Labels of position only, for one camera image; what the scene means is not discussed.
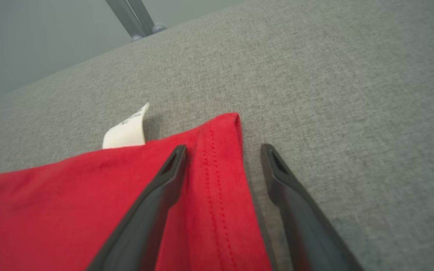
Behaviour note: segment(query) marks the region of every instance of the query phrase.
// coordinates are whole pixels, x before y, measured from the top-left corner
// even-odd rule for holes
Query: fabric label
[[[149,105],[149,103],[146,103],[126,120],[110,128],[103,137],[103,149],[145,145],[143,116]]]

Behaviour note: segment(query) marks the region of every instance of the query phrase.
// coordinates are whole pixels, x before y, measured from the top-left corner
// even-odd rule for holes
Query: red garment
[[[0,174],[0,270],[84,271],[175,146],[189,161],[156,270],[270,271],[236,113],[145,146]]]

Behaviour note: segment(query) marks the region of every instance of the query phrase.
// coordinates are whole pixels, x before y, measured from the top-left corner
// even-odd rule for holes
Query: stitched seam
[[[220,211],[221,211],[220,214],[222,215],[222,224],[224,225],[223,228],[224,228],[225,239],[227,241],[227,248],[229,249],[229,254],[231,256],[232,266],[234,267],[234,270],[237,270],[237,266],[234,260],[234,254],[232,253],[232,249],[231,249],[231,241],[229,240],[229,234],[227,233],[227,224],[226,224],[225,214],[224,214],[224,202],[222,200],[222,185],[220,183],[220,173],[219,173],[219,167],[217,166],[217,155],[215,153],[214,134],[212,133],[212,130],[210,128],[209,131],[210,131],[210,140],[212,144],[212,152],[214,155],[215,176],[217,177],[217,185],[219,187],[219,201],[220,201]]]
[[[224,264],[222,262],[222,253],[220,252],[220,248],[219,248],[219,236],[217,235],[217,225],[215,222],[215,216],[214,216],[214,211],[213,211],[214,205],[212,204],[212,198],[210,197],[211,191],[210,191],[209,161],[207,159],[207,151],[205,150],[205,143],[203,144],[203,164],[204,164],[204,168],[205,168],[205,176],[207,178],[207,182],[206,182],[205,186],[207,188],[207,197],[209,199],[209,205],[210,205],[210,218],[212,219],[212,227],[214,228],[215,248],[217,249],[217,256],[219,258],[220,266],[221,266],[222,270],[224,270]]]

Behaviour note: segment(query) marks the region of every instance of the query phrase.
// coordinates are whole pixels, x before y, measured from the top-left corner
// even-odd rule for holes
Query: gray surface
[[[0,172],[99,149],[145,102],[148,139],[240,113],[279,269],[264,142],[367,270],[434,270],[434,1],[248,2],[143,38],[1,98]]]

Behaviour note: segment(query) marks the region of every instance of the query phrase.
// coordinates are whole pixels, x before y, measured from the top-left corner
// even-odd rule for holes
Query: red fabric
[[[0,174],[0,270],[84,271],[179,144],[188,172],[156,270],[270,271],[235,113],[145,146]]]

